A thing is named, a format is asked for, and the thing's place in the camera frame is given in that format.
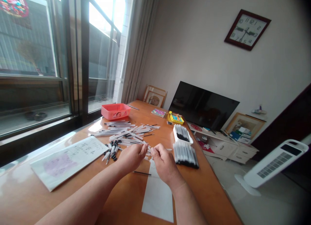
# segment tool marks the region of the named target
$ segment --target yellow box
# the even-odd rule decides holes
[[[180,121],[179,121],[179,120],[177,120],[177,117],[175,115],[176,114],[174,114],[171,111],[169,111],[169,115],[167,116],[168,117],[168,121],[175,122],[175,123],[178,123],[178,124],[183,124],[184,120],[182,119],[182,117],[178,116],[180,118]]]

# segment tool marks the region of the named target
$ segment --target black tv screen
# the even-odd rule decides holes
[[[220,131],[239,103],[181,81],[169,110],[199,126]]]

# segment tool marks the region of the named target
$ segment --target clock face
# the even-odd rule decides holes
[[[231,33],[230,39],[252,46],[266,24],[264,21],[243,14]]]

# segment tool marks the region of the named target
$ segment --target pile of pens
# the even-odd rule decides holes
[[[159,129],[160,126],[142,124],[141,126],[135,126],[131,124],[130,121],[114,121],[114,122],[107,122],[105,123],[108,127],[107,130],[99,131],[97,134],[93,136],[110,136],[109,141],[110,143],[106,144],[109,148],[107,151],[104,152],[104,157],[102,161],[107,159],[106,164],[108,164],[109,159],[112,158],[114,161],[117,160],[116,153],[118,150],[123,150],[119,147],[122,146],[131,146],[133,144],[146,144],[143,140],[143,137],[153,135],[144,135],[145,133],[152,132],[155,129]],[[147,156],[150,156],[150,149],[151,147],[148,145],[148,152]]]
[[[199,163],[194,148],[184,142],[173,144],[174,157],[176,164],[185,165],[198,169]]]
[[[189,142],[189,132],[188,132],[188,130],[184,126],[181,126],[180,124],[175,124],[174,127],[175,127],[175,130],[176,130],[177,137],[180,140]]]
[[[118,152],[118,150],[123,150],[118,146],[118,143],[116,141],[112,141],[108,144],[106,144],[106,146],[109,148],[107,151],[104,152],[104,157],[101,161],[104,161],[105,159],[107,159],[106,165],[109,162],[109,159],[112,158],[114,161],[117,160],[116,157],[116,153]]]

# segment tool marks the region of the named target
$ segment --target wall clock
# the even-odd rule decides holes
[[[225,42],[251,51],[271,20],[241,9]]]

